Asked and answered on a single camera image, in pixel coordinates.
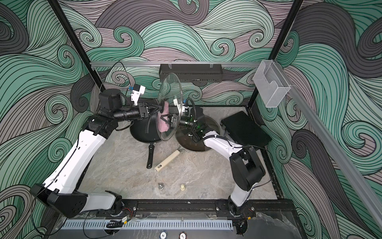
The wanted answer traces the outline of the pink cloth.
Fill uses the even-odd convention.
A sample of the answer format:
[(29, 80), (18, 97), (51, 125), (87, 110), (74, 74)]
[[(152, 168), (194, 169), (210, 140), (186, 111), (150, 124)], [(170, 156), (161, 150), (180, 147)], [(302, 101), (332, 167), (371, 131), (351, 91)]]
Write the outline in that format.
[(162, 109), (157, 115), (157, 129), (160, 133), (167, 132), (170, 128), (171, 122), (169, 121), (169, 103), (162, 102)]

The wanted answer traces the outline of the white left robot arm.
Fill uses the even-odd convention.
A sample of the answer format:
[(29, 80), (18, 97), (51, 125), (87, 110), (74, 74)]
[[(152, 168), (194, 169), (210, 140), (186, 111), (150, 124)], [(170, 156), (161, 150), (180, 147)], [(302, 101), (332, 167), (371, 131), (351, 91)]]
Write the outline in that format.
[(140, 91), (133, 91), (129, 99), (119, 89), (99, 94), (99, 111), (83, 125), (74, 146), (54, 172), (41, 184), (34, 184), (31, 195), (66, 218), (94, 210), (105, 210), (118, 216), (123, 210), (122, 197), (111, 191), (86, 194), (77, 191), (77, 184), (97, 150), (122, 121), (151, 119), (161, 105), (139, 102)]

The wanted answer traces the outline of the glass frying pan lid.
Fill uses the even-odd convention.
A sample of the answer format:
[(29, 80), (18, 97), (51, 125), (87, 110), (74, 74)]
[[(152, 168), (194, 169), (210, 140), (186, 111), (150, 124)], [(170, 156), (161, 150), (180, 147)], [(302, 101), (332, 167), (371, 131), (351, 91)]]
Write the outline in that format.
[[(179, 115), (177, 107), (174, 106), (173, 99), (182, 101), (183, 92), (180, 80), (175, 74), (171, 73), (165, 78), (165, 80), (163, 80), (157, 98), (157, 102), (160, 106), (162, 105), (163, 101), (167, 101), (169, 103), (169, 116)], [(162, 141), (167, 141), (175, 134), (177, 128), (178, 127), (170, 127), (167, 132), (160, 133), (158, 130), (157, 132)]]

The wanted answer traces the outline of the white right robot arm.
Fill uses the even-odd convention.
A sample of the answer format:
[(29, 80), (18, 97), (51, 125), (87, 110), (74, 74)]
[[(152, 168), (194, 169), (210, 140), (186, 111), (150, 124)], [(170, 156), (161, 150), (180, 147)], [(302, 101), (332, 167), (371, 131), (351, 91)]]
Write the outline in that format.
[(233, 216), (238, 217), (251, 192), (265, 176), (265, 169), (256, 150), (253, 146), (242, 146), (221, 136), (206, 122), (201, 108), (186, 109), (185, 112), (170, 108), (170, 112), (160, 116), (157, 122), (165, 123), (167, 131), (185, 129), (193, 143), (203, 143), (229, 161), (235, 187), (228, 198), (228, 209)]

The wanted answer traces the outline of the glass pot lid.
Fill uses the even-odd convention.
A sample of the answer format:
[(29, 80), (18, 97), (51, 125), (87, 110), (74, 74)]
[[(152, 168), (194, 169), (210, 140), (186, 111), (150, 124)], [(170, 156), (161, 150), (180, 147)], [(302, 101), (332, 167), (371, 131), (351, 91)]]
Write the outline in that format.
[(209, 116), (202, 116), (197, 122), (191, 117), (182, 117), (175, 134), (178, 144), (190, 152), (209, 151), (210, 147), (205, 145), (205, 141), (210, 135), (220, 135), (220, 127)]

